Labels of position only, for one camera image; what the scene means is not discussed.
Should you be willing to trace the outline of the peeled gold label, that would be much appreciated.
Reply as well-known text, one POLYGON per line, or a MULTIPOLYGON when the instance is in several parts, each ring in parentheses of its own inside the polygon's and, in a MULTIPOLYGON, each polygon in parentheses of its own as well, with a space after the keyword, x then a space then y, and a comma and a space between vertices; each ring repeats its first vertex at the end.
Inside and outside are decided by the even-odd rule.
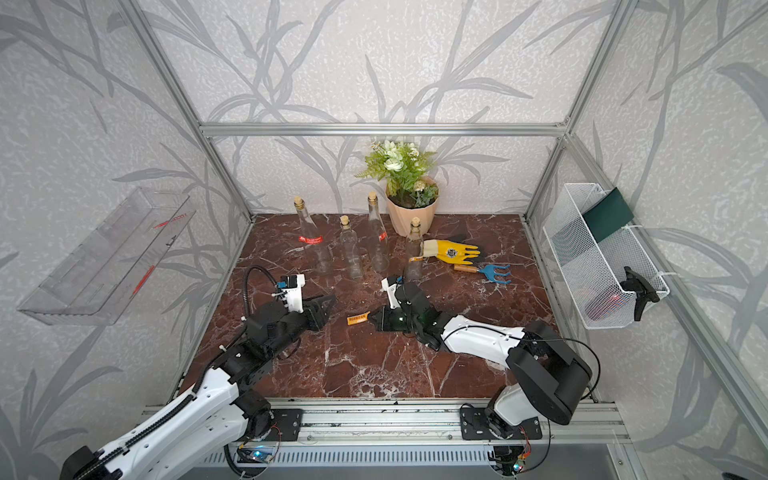
POLYGON ((365 312, 363 314, 358 314, 355 316, 348 317, 347 325, 352 326, 352 325, 357 325, 357 324, 367 322, 369 320, 369 315, 370 315, 369 312, 365 312))

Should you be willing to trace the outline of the short glass bottle gold label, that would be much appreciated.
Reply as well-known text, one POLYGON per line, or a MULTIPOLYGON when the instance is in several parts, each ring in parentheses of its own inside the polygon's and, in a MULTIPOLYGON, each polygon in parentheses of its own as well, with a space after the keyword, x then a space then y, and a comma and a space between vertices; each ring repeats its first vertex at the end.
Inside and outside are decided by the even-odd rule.
POLYGON ((357 234, 352 229, 350 218, 347 215, 340 217, 340 225, 340 242, 343 248, 346 271, 351 279, 360 279, 363 277, 363 267, 358 250, 357 234))

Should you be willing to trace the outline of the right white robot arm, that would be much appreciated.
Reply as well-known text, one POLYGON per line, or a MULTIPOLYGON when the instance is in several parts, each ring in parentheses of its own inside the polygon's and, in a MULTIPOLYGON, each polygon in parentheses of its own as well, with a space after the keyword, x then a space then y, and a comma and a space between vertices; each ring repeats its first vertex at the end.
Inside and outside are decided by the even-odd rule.
POLYGON ((383 279, 381 290, 387 303, 369 315, 378 331, 412 335, 436 352, 471 355, 511 372, 516 384, 501 388, 486 408, 498 436, 539 416, 570 423, 592 370, 546 322, 501 327, 439 311, 418 285, 398 277, 383 279))

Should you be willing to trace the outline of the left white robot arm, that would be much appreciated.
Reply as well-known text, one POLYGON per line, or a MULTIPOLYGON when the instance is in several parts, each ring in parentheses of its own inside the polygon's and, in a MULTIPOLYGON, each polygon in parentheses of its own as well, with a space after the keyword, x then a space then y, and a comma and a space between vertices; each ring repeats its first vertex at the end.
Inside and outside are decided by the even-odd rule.
POLYGON ((315 296, 296 310, 281 298, 263 304, 180 397, 100 449, 71 454, 61 478, 178 479, 216 450, 268 434, 271 405, 255 385, 304 332, 325 326, 336 301, 315 296))

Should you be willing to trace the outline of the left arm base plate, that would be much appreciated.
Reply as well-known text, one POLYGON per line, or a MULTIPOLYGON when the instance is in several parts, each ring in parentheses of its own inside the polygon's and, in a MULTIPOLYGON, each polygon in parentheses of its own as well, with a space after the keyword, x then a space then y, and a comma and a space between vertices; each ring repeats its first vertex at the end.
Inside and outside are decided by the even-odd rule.
POLYGON ((271 411, 271 424, 266 442, 297 442, 301 431, 302 409, 275 409, 271 411))

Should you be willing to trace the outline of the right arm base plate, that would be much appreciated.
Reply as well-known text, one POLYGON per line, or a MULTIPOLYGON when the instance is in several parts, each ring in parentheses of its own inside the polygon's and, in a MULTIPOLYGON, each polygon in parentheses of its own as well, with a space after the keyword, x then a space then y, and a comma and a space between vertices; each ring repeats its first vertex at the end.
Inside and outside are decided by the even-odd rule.
POLYGON ((464 403, 459 407, 459 423, 463 440, 541 440, 543 432, 537 417, 509 426, 486 408, 464 403))

